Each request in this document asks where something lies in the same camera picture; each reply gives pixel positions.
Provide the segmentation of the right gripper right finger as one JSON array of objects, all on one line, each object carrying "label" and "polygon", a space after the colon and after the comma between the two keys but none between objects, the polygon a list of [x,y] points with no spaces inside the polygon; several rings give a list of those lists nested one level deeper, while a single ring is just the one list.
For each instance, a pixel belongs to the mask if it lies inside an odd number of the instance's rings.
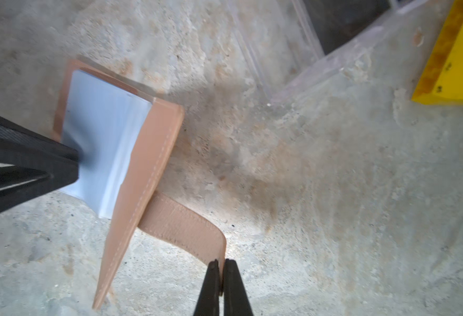
[{"label": "right gripper right finger", "polygon": [[226,259],[223,270],[224,316],[253,316],[237,262]]}]

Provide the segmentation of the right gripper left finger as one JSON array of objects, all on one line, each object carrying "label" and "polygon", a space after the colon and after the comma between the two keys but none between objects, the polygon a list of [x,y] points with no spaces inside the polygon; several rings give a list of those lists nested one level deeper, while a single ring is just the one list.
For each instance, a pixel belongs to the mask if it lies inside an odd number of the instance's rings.
[{"label": "right gripper left finger", "polygon": [[201,293],[194,310],[194,316],[219,316],[219,297],[221,291],[221,277],[218,260],[209,263]]}]

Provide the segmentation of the brown leather card holder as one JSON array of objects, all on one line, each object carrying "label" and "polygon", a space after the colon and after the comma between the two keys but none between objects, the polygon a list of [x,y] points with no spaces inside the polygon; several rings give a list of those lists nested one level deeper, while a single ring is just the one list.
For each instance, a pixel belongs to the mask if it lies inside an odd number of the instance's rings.
[{"label": "brown leather card holder", "polygon": [[54,138],[79,152],[79,179],[65,192],[110,220],[93,308],[99,309],[136,230],[219,262],[226,237],[210,221],[158,190],[184,110],[77,59],[67,65]]}]

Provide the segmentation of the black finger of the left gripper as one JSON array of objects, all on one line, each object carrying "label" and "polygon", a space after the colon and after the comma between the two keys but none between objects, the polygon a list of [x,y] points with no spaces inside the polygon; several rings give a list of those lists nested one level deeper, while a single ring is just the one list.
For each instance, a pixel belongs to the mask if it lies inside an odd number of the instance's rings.
[{"label": "black finger of the left gripper", "polygon": [[78,178],[76,150],[0,116],[0,213]]}]

